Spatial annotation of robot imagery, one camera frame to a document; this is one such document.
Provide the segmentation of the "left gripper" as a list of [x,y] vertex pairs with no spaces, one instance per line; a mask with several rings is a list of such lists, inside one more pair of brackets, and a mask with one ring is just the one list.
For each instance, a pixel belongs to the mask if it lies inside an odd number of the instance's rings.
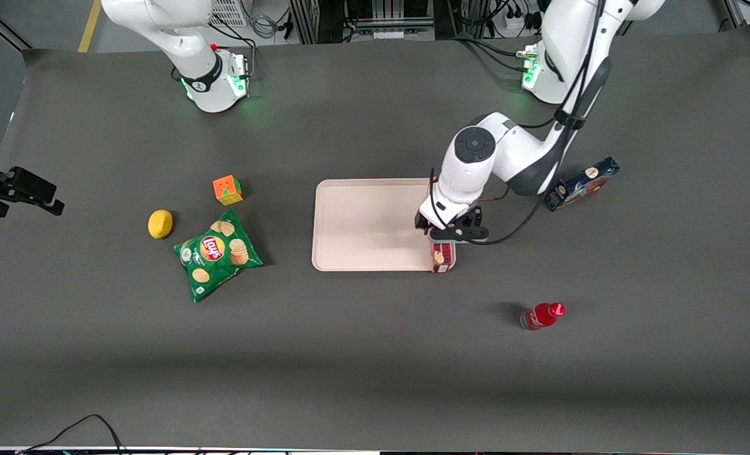
[[414,227],[427,235],[433,244],[456,244],[459,235],[455,228],[447,227],[450,222],[475,205],[478,190],[462,190],[452,185],[428,185],[423,200],[413,222]]

